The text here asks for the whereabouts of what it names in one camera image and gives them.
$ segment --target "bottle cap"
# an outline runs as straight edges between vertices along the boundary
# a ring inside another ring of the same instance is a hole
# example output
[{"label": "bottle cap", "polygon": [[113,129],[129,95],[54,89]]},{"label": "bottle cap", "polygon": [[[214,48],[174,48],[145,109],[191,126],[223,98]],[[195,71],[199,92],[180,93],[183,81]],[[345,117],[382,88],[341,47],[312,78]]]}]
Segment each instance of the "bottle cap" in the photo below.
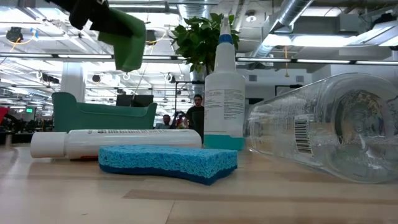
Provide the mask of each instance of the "bottle cap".
[{"label": "bottle cap", "polygon": [[66,137],[67,133],[34,133],[30,142],[30,155],[32,158],[65,157],[63,148]]}]

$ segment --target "man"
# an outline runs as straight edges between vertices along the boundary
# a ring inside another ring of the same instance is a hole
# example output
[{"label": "man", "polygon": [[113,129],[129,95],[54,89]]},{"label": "man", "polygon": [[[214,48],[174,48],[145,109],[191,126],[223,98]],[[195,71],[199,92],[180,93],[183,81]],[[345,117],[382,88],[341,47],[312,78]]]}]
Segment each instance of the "man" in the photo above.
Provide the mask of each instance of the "man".
[{"label": "man", "polygon": [[170,116],[168,114],[163,115],[163,124],[156,124],[155,129],[170,129]]},{"label": "man", "polygon": [[187,118],[188,118],[188,120],[189,120],[189,128],[190,129],[193,129],[193,127],[194,127],[194,123],[193,123],[193,119],[192,119],[192,114],[194,113],[194,112],[198,112],[198,111],[202,111],[202,112],[204,112],[205,111],[205,108],[201,105],[201,102],[202,102],[202,97],[201,97],[201,95],[199,95],[199,94],[196,94],[194,97],[193,97],[193,100],[195,101],[195,106],[192,106],[191,108],[189,108],[189,110],[187,111]]}]

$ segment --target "barcode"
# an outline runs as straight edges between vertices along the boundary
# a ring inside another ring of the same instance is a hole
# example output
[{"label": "barcode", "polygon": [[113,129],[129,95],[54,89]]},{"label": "barcode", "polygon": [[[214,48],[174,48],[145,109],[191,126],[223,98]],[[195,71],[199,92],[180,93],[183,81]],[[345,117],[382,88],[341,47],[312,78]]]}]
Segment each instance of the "barcode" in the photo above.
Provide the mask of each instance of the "barcode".
[{"label": "barcode", "polygon": [[298,152],[312,156],[312,149],[308,136],[308,117],[308,115],[300,115],[294,118],[294,134]]}]

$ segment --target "white spray bottle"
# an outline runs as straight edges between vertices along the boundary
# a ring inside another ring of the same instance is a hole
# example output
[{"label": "white spray bottle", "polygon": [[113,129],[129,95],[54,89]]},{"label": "white spray bottle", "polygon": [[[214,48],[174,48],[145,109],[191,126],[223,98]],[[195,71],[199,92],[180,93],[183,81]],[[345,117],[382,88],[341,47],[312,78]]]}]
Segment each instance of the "white spray bottle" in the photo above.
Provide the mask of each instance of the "white spray bottle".
[{"label": "white spray bottle", "polygon": [[205,82],[206,148],[242,150],[245,80],[236,73],[235,48],[228,17],[223,19],[214,73]]}]

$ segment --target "red object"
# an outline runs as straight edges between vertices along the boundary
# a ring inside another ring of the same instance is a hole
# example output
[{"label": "red object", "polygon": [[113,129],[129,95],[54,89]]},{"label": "red object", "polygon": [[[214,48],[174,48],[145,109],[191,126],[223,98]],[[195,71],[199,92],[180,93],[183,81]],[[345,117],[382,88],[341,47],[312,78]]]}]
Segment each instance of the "red object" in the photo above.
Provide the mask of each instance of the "red object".
[{"label": "red object", "polygon": [[6,113],[8,113],[9,108],[0,108],[0,123],[2,121],[2,119],[4,118],[4,115],[6,115]]}]

